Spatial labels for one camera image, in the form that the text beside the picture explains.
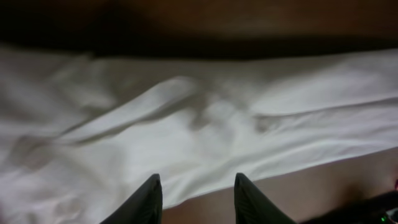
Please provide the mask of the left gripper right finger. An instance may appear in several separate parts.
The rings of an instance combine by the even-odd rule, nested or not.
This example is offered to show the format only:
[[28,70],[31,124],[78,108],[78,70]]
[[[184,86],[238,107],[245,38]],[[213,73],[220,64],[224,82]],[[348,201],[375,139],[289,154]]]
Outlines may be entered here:
[[236,174],[234,207],[236,224],[296,224],[243,173]]

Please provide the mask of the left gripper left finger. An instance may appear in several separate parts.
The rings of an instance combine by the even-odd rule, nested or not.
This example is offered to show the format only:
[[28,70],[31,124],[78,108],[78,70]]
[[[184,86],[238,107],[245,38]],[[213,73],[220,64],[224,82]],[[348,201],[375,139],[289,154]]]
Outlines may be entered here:
[[152,174],[100,224],[161,224],[162,202],[160,175]]

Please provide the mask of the white printed t-shirt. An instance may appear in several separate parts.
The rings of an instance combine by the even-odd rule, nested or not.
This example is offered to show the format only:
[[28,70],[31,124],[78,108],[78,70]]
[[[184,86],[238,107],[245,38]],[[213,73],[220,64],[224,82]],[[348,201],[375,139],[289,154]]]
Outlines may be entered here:
[[397,50],[246,62],[1,48],[1,222],[99,223],[397,146]]

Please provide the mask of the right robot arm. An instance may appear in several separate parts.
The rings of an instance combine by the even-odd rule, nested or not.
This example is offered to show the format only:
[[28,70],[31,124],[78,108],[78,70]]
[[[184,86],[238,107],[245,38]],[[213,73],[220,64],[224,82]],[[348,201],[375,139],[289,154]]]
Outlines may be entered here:
[[397,191],[337,208],[300,224],[387,224],[394,223],[388,211],[397,208]]

